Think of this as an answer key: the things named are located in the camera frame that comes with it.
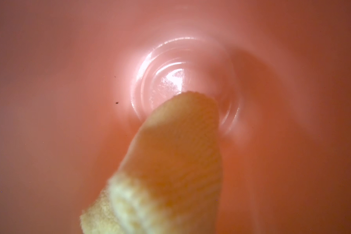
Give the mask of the yellow cleaning cloth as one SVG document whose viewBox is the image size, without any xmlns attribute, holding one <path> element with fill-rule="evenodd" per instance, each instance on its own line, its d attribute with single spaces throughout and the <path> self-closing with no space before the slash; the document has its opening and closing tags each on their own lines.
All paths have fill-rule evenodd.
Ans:
<svg viewBox="0 0 351 234">
<path fill-rule="evenodd" d="M 213 234 L 222 187 L 216 102 L 186 92 L 154 110 L 81 215 L 85 234 Z"/>
</svg>

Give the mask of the pink plastic bucket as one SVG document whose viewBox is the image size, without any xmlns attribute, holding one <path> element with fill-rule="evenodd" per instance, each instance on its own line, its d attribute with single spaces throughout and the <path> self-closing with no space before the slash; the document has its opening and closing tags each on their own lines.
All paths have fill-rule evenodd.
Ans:
<svg viewBox="0 0 351 234">
<path fill-rule="evenodd" d="M 220 234 L 351 234 L 351 1 L 0 1 L 0 234 L 79 234 L 152 48 L 226 50 Z"/>
</svg>

